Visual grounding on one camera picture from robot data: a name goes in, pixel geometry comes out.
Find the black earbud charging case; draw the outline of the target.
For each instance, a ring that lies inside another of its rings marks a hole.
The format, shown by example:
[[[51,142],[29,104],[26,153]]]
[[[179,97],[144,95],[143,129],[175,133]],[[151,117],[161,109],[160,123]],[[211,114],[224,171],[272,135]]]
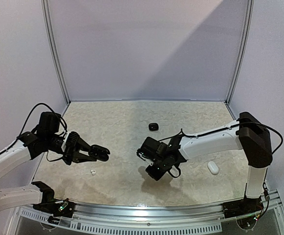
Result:
[[[105,147],[94,144],[90,146],[88,154],[98,161],[106,162],[109,160],[110,151]]]

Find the white earbud charging case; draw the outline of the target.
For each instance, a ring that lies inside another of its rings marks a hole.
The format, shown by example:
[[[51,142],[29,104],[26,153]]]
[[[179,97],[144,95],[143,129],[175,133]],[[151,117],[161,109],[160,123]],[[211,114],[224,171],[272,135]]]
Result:
[[[217,166],[217,164],[215,162],[209,161],[208,164],[207,164],[207,167],[208,167],[209,171],[211,172],[211,174],[218,175],[219,167]]]

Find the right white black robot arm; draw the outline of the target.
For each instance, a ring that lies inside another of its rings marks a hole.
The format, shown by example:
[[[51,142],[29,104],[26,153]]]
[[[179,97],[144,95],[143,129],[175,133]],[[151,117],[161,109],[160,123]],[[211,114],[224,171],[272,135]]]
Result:
[[[146,172],[158,181],[172,169],[180,172],[180,164],[188,160],[229,150],[243,150],[248,161],[245,197],[239,201],[238,209],[249,213],[257,205],[273,160],[270,132],[249,112],[240,113],[237,120],[220,128],[197,134],[179,133],[169,143],[147,137],[136,154],[148,162]]]

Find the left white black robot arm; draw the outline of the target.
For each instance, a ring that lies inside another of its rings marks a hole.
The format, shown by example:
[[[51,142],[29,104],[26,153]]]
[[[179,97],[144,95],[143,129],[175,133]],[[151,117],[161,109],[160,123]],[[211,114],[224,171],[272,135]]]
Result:
[[[110,151],[99,145],[89,145],[77,132],[66,128],[62,116],[55,112],[43,112],[38,125],[21,133],[8,147],[0,152],[0,179],[25,162],[34,160],[43,153],[54,152],[65,164],[84,162],[106,162]],[[0,211],[24,205],[48,213],[53,217],[71,218],[75,203],[69,199],[55,199],[54,190],[41,181],[17,188],[0,189]]]

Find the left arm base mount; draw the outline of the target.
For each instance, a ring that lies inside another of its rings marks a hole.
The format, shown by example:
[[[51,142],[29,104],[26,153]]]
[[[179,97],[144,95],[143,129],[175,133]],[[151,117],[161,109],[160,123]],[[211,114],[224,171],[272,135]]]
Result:
[[[55,199],[54,190],[41,181],[35,181],[32,185],[35,185],[42,193],[41,202],[33,204],[35,210],[52,214],[54,217],[73,217],[76,206],[74,202],[70,201],[68,198]]]

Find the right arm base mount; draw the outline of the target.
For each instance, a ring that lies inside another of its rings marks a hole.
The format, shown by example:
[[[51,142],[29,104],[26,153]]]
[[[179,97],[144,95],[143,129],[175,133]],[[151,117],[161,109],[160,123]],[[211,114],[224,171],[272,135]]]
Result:
[[[266,213],[268,209],[270,195],[267,191],[264,192],[264,198],[267,202],[266,207],[264,207],[261,197],[257,199],[250,199],[246,198],[245,196],[239,200],[222,203],[224,217],[232,218],[255,212],[260,212],[254,218],[255,220],[258,220]]]

